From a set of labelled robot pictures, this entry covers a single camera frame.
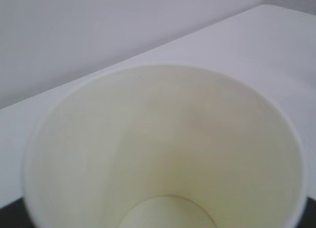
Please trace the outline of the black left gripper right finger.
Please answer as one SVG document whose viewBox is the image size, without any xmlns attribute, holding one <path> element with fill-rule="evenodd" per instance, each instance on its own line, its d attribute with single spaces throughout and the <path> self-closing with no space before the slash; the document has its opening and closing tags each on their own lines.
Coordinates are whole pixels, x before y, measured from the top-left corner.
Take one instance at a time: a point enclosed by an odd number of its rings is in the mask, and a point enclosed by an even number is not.
<svg viewBox="0 0 316 228">
<path fill-rule="evenodd" d="M 297 228 L 316 228 L 316 201 L 308 197 L 306 209 Z"/>
</svg>

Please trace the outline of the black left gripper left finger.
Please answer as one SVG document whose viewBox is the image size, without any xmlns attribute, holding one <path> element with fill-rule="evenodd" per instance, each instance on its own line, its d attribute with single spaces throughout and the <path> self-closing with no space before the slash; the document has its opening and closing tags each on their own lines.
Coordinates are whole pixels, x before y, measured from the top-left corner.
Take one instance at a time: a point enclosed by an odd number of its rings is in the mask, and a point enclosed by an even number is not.
<svg viewBox="0 0 316 228">
<path fill-rule="evenodd" d="M 35 228 L 23 198 L 0 209 L 0 228 Z"/>
</svg>

